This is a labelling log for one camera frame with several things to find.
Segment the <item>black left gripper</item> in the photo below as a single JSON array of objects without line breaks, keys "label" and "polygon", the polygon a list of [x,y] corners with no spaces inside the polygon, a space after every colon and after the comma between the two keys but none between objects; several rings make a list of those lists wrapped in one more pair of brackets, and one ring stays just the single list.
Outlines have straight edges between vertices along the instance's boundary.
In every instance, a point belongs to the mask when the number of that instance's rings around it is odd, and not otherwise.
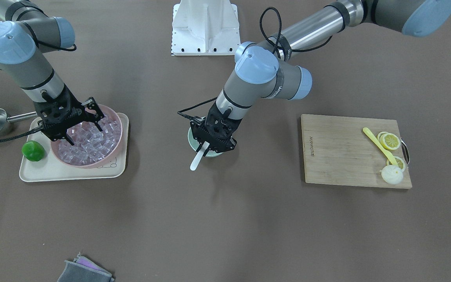
[{"label": "black left gripper", "polygon": [[222,114],[216,104],[213,104],[206,118],[193,117],[190,127],[194,139],[201,145],[208,142],[208,150],[215,152],[234,150],[237,142],[232,135],[242,120],[230,119],[228,116],[229,114]]}]

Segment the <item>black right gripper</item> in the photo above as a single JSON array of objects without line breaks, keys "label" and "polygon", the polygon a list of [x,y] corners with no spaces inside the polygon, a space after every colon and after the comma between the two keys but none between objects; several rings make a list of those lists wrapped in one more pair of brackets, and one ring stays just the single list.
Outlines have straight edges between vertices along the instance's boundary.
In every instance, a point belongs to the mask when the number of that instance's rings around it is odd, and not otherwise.
[{"label": "black right gripper", "polygon": [[34,107],[41,118],[41,131],[51,141],[65,139],[73,146],[74,140],[67,130],[85,121],[94,123],[99,132],[103,131],[99,122],[105,116],[93,97],[81,103],[67,86],[56,98],[52,98],[44,89],[40,92],[45,102],[34,102]]}]

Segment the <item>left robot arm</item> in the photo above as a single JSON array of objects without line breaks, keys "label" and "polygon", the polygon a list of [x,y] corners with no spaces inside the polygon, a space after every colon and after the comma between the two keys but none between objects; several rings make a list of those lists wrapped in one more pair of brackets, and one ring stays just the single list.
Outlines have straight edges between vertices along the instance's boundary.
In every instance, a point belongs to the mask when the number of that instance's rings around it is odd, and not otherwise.
[{"label": "left robot arm", "polygon": [[222,153],[236,147],[233,133],[259,98],[298,100],[312,87],[311,73],[288,63],[297,53],[324,46],[346,27],[372,23],[412,37],[436,31],[451,15],[451,0],[337,0],[308,18],[265,36],[259,43],[242,43],[235,68],[207,116],[179,114],[190,121],[196,151]]}]

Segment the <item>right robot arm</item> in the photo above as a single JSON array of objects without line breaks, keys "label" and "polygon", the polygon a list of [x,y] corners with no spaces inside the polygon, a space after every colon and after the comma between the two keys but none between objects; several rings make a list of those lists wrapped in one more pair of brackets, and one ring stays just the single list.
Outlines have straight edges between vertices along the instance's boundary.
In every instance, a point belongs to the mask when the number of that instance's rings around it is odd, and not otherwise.
[{"label": "right robot arm", "polygon": [[50,17],[29,0],[0,0],[0,70],[10,75],[32,100],[39,125],[21,134],[37,132],[51,141],[73,144],[69,128],[104,118],[94,98],[80,102],[45,58],[52,51],[75,51],[75,32],[63,17]]}]

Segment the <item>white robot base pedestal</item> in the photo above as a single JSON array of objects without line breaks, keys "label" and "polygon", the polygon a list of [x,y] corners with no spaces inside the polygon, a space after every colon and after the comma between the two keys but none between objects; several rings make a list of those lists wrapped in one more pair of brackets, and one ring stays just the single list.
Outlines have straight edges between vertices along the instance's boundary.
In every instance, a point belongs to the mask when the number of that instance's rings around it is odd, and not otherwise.
[{"label": "white robot base pedestal", "polygon": [[182,0],[173,6],[172,56],[233,55],[239,45],[238,8],[229,0]]}]

